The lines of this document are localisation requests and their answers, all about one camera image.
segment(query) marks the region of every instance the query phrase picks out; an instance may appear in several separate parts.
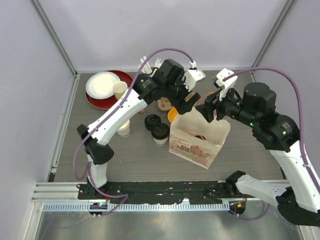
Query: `red plate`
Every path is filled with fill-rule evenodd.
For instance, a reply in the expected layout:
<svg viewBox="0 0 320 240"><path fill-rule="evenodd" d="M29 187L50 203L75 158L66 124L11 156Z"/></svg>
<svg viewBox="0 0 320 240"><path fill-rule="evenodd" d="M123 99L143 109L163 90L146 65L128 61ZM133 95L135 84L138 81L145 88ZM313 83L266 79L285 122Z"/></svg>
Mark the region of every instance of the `red plate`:
<svg viewBox="0 0 320 240"><path fill-rule="evenodd" d="M107 72L117 74L117 76L120 78L120 80L125 82L128 85L128 87L131 85L131 83L133 81L132 77L124 71L110 70ZM102 109L102 110L109 110L117 102L117 99L114 95L111 97L105 98L105 99L95 99L93 97L90 97L86 92L85 98L89 102L90 105L92 105L93 107L95 107L97 109Z"/></svg>

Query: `wall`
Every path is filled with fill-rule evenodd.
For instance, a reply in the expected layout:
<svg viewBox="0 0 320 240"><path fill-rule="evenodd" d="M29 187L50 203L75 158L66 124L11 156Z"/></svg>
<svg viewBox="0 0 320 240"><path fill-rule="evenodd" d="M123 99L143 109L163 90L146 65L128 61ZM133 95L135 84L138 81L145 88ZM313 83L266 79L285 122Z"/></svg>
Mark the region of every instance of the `wall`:
<svg viewBox="0 0 320 240"><path fill-rule="evenodd" d="M18 240L49 172L72 75L29 1L0 1L0 36L0 232Z"/></svg>
<svg viewBox="0 0 320 240"><path fill-rule="evenodd" d="M302 98L305 144L310 161L320 175L320 1L296 1L284 25L275 37L260 66L279 68L297 83ZM280 113L298 123L297 100L293 88L283 77L269 72L257 72L258 82L269 84L277 93Z"/></svg>
<svg viewBox="0 0 320 240"><path fill-rule="evenodd" d="M285 0L40 0L78 71L136 70L160 48L202 68L254 63ZM187 66L178 53L162 53Z"/></svg>

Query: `stack of plates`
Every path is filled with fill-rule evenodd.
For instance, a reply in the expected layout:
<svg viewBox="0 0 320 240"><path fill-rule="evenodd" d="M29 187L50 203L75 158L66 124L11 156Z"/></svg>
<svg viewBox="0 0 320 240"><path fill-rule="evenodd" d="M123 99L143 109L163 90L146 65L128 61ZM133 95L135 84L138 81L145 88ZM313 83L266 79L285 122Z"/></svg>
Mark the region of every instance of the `stack of plates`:
<svg viewBox="0 0 320 240"><path fill-rule="evenodd" d="M117 81L123 81L129 87L133 79L129 74L119 70L99 72L93 75L85 85L86 100L97 109L110 109L117 102L112 91Z"/></svg>

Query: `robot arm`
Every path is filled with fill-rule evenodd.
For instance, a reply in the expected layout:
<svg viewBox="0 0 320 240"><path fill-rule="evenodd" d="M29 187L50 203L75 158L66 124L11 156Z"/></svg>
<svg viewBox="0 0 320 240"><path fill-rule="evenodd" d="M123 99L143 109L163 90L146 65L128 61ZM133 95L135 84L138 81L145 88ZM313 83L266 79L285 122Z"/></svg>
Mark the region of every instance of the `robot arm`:
<svg viewBox="0 0 320 240"><path fill-rule="evenodd" d="M159 70L153 73L152 77L146 73L140 74L134 83L133 89L131 91L128 89L123 97L104 115L89 126L82 124L77 128L78 134L84 139L90 132L97 129L99 123L110 115L107 121L84 143L88 161L91 163L91 178L89 178L91 184L93 181L96 187L100 188L107 183L107 162L114 155L114 151L109 147L108 143L116 131L134 114L161 97L168 98L179 114L191 111L192 106L199 100L200 95L196 93L188 101L185 98L195 87L196 82L205 77L201 70L195 68L195 62L191 64L191 69L185 72L182 65L172 59L167 59L161 64Z"/></svg>
<svg viewBox="0 0 320 240"><path fill-rule="evenodd" d="M320 226L320 194L301 157L298 126L290 117L275 111L276 93L266 84L247 84L241 98L232 88L236 78L223 82L230 74L233 72L226 69L217 74L214 85L218 91L196 109L208 122L213 120L216 110L217 120L229 116L252 128L253 136L282 167L290 186L276 186L237 171L226 180L229 191L248 194L272 204L293 224ZM320 182L313 166L310 164L309 167Z"/></svg>

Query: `black lid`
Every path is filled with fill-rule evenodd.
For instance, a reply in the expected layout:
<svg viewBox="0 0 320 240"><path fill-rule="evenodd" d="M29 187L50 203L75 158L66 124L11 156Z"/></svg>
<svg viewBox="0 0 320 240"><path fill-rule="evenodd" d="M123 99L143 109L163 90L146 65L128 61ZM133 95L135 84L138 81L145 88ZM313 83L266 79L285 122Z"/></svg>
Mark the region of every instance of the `black lid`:
<svg viewBox="0 0 320 240"><path fill-rule="evenodd" d="M155 124L159 123L161 123L161 118L157 114L150 114L144 119L145 128L149 131L152 130Z"/></svg>
<svg viewBox="0 0 320 240"><path fill-rule="evenodd" d="M151 135L157 140L165 139L169 136L170 128L165 123L157 123L151 130Z"/></svg>

